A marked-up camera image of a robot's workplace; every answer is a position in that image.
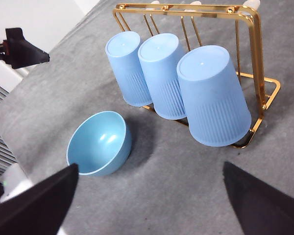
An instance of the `ribbed cup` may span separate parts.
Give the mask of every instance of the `ribbed cup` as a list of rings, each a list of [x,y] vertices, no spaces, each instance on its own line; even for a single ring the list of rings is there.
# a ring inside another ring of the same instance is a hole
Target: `ribbed cup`
[[[137,107],[152,103],[137,55],[140,44],[138,33],[126,31],[112,37],[105,47],[124,100]]]
[[[187,53],[176,70],[192,136],[214,147],[243,138],[251,115],[228,51],[199,47]]]
[[[176,65],[185,54],[178,37],[162,33],[147,39],[138,57],[157,114],[166,119],[185,118]]]

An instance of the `blue bowl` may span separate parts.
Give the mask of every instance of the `blue bowl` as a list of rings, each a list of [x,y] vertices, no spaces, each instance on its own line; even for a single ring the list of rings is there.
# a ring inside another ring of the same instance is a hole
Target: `blue bowl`
[[[108,175],[123,165],[131,146],[131,133],[123,117],[103,111],[74,132],[67,148],[67,163],[78,164],[80,175]]]

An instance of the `white cap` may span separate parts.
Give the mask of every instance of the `white cap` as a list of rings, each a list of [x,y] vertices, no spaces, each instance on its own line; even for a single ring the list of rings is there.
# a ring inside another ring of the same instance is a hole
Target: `white cap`
[[[255,10],[258,9],[260,6],[260,0],[247,0],[243,3],[244,6],[249,6],[251,8],[254,8]]]
[[[150,4],[160,4],[159,1],[152,1]],[[146,8],[146,10],[154,10],[155,8]]]
[[[193,1],[191,2],[191,5],[197,5],[200,6],[201,5],[201,1]],[[196,10],[184,10],[186,12],[195,12]]]

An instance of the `plastic cup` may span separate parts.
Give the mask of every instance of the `plastic cup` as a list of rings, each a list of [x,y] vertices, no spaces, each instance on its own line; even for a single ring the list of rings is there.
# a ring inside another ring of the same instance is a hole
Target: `plastic cup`
[[[123,99],[137,107],[152,103],[137,56],[140,45],[138,33],[125,31],[113,36],[105,47]]]
[[[188,52],[176,70],[192,136],[214,147],[243,138],[251,115],[228,51],[199,47]]]
[[[185,118],[176,65],[185,54],[177,36],[161,33],[147,39],[138,57],[156,113],[166,119]]]

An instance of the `bowl rim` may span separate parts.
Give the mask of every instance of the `bowl rim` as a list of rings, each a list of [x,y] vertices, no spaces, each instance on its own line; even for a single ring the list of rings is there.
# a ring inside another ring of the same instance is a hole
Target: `bowl rim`
[[[121,151],[123,145],[124,145],[124,141],[125,141],[125,138],[126,138],[126,133],[127,133],[127,126],[126,126],[126,122],[124,120],[124,118],[122,117],[121,114],[115,112],[115,111],[111,111],[111,110],[106,110],[106,111],[101,111],[99,113],[96,113],[94,115],[91,115],[89,118],[87,118],[85,121],[83,121],[78,127],[77,129],[74,131],[74,133],[72,134],[71,138],[70,138],[70,141],[69,141],[69,144],[67,146],[67,154],[66,154],[66,160],[67,160],[67,164],[70,165],[70,162],[69,162],[69,156],[68,156],[68,152],[69,152],[69,147],[71,145],[71,141],[74,137],[74,135],[76,134],[76,132],[91,118],[97,116],[97,115],[100,115],[100,114],[103,114],[103,113],[114,113],[116,114],[117,116],[119,116],[122,120],[122,123],[123,123],[123,126],[124,126],[124,136],[123,136],[123,139],[122,139],[122,144],[120,146],[120,148],[118,149],[117,153],[105,164],[103,165],[101,168],[97,169],[97,170],[94,170],[94,171],[90,171],[90,172],[86,172],[86,173],[82,173],[82,172],[78,172],[79,175],[91,175],[91,174],[94,174],[94,173],[97,173],[97,172],[100,172],[101,170],[103,170],[104,168],[106,168],[115,158],[116,156],[119,154],[119,152]]]

